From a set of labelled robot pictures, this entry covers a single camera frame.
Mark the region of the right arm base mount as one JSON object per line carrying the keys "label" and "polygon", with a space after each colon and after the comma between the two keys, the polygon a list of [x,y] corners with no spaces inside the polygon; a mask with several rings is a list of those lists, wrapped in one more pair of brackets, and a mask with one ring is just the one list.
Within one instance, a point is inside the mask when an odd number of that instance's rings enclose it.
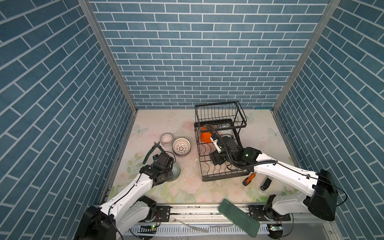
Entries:
{"label": "right arm base mount", "polygon": [[291,217],[289,214],[280,215],[272,208],[272,202],[275,199],[276,195],[270,195],[266,204],[262,205],[249,205],[247,206],[250,216],[257,221],[268,221],[268,222],[277,222],[277,221],[290,221]]}

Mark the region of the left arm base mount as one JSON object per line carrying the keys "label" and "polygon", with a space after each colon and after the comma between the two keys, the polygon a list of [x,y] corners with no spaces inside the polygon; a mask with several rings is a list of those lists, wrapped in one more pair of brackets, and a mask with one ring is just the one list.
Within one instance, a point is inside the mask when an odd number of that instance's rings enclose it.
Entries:
{"label": "left arm base mount", "polygon": [[158,205],[156,201],[150,199],[147,196],[142,196],[138,199],[138,202],[143,202],[148,205],[149,213],[141,220],[141,222],[151,223],[155,220],[158,222],[169,222],[171,215],[171,206]]}

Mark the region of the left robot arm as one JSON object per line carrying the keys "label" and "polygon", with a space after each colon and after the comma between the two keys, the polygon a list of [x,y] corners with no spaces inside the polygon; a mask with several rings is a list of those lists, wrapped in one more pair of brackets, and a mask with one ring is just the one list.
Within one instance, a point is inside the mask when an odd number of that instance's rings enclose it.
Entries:
{"label": "left robot arm", "polygon": [[152,164],[143,166],[120,193],[84,212],[74,239],[122,240],[123,234],[141,221],[156,221],[153,228],[158,228],[162,216],[157,211],[157,202],[145,193],[173,178],[174,163],[174,158],[167,153],[154,155]]}

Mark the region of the orange plastic bowl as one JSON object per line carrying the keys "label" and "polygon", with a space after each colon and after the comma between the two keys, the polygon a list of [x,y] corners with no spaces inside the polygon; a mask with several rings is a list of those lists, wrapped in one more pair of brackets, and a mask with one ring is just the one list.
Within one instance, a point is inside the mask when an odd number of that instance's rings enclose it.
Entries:
{"label": "orange plastic bowl", "polygon": [[201,141],[207,144],[212,143],[211,137],[212,134],[207,130],[206,126],[203,126],[201,132]]}

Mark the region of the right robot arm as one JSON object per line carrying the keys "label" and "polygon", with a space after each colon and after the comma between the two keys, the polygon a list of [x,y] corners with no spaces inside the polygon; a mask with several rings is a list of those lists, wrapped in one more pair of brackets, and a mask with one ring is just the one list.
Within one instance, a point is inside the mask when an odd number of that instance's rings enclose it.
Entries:
{"label": "right robot arm", "polygon": [[330,172],[294,167],[260,150],[242,148],[232,138],[211,136],[210,139],[216,148],[211,154],[213,158],[225,160],[238,169],[266,175],[299,190],[294,196],[270,195],[263,208],[266,218],[275,221],[289,214],[311,213],[325,221],[335,220],[339,193]]}

